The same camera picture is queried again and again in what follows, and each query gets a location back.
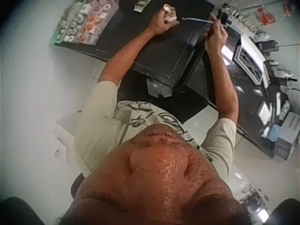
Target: hand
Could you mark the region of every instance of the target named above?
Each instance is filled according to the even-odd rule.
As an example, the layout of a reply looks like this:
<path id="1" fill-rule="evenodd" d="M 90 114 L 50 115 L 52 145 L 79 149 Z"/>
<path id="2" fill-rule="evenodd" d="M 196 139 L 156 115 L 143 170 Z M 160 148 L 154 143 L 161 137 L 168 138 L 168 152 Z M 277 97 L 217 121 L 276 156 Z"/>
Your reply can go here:
<path id="1" fill-rule="evenodd" d="M 228 34 L 222 26 L 221 21 L 212 13 L 210 16 L 213 19 L 214 24 L 205 31 L 204 36 L 206 38 L 205 50 L 209 56 L 212 56 L 221 54 L 222 48 L 228 38 Z"/>
<path id="2" fill-rule="evenodd" d="M 150 24 L 146 30 L 151 32 L 151 34 L 158 35 L 158 34 L 163 34 L 172 27 L 175 27 L 179 24 L 179 21 L 173 21 L 173 22 L 165 22 L 164 17 L 165 17 L 166 12 L 161 9 L 158 11 L 150 21 Z"/>

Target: left arm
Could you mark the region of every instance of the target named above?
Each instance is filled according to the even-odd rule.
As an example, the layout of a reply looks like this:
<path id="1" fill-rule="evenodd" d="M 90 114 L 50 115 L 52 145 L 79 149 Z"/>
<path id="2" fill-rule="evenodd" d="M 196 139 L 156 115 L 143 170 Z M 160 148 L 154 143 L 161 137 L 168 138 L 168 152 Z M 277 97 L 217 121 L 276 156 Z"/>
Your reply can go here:
<path id="1" fill-rule="evenodd" d="M 148 28 L 119 50 L 106 64 L 98 82 L 111 81 L 117 86 L 132 66 L 142 48 L 156 35 L 162 34 L 179 24 L 178 21 L 165 23 L 166 12 L 160 10 L 152 18 Z"/>

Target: black desk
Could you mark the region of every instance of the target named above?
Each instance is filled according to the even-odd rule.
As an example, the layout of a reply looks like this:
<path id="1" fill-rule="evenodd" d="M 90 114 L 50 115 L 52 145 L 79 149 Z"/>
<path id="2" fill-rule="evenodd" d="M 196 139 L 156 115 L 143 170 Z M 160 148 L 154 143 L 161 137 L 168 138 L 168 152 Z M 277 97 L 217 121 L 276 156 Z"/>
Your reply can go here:
<path id="1" fill-rule="evenodd" d="M 237 45 L 240 42 L 240 36 L 230 28 L 227 29 L 228 40 L 226 46 L 235 53 Z M 185 92 L 184 87 L 194 90 L 196 93 L 205 98 L 208 103 L 216 108 L 214 86 L 211 74 L 211 67 L 209 58 L 204 50 L 204 44 L 199 44 L 199 52 L 195 54 L 190 62 L 190 69 L 182 76 L 180 80 L 179 90 Z M 263 83 L 260 86 L 254 85 L 249 76 L 234 62 L 225 58 L 230 64 L 227 65 L 232 83 L 236 88 L 239 98 L 239 120 L 238 120 L 238 133 L 247 138 L 255 146 L 257 146 L 266 155 L 274 157 L 274 144 L 267 139 L 261 137 L 264 129 L 270 125 L 263 125 L 257 116 L 257 110 L 262 101 L 267 105 L 272 103 L 273 107 L 276 106 L 276 92 L 281 92 L 279 86 L 269 86 L 265 91 Z M 273 76 L 273 72 L 269 65 L 269 75 Z M 282 103 L 287 99 L 285 94 L 281 94 Z M 278 124 L 279 118 L 275 116 L 273 124 Z"/>
<path id="2" fill-rule="evenodd" d="M 133 11 L 136 0 L 121 0 L 95 46 L 61 43 L 66 47 L 103 61 L 141 33 L 163 4 L 176 7 L 177 17 L 208 19 L 214 6 L 205 0 L 153 0 L 142 13 Z M 203 33 L 203 23 L 182 21 L 166 34 L 153 38 L 138 55 L 132 69 L 173 88 L 186 68 L 194 46 Z"/>

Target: right arm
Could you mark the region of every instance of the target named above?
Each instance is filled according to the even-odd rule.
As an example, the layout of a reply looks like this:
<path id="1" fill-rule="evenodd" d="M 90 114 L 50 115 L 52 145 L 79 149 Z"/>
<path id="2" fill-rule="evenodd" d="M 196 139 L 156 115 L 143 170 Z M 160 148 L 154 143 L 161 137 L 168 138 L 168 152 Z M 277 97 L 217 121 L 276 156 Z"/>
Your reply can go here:
<path id="1" fill-rule="evenodd" d="M 221 53 L 228 34 L 221 22 L 216 17 L 213 19 L 213 34 L 205 41 L 205 50 L 210 59 L 217 110 L 219 118 L 228 118 L 237 124 L 239 100 Z"/>

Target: t-shirt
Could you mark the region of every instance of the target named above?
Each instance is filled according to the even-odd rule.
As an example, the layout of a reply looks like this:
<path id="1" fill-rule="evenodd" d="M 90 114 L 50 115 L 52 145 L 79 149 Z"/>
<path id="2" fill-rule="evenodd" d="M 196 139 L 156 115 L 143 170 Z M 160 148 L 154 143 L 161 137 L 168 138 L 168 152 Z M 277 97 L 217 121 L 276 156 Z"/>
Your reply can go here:
<path id="1" fill-rule="evenodd" d="M 74 150 L 85 177 L 97 169 L 110 151 L 147 126 L 166 124 L 200 151 L 222 179 L 227 178 L 235 146 L 233 121 L 218 119 L 199 146 L 175 116 L 147 102 L 121 101 L 117 104 L 117 91 L 113 82 L 98 83 L 82 110 Z"/>

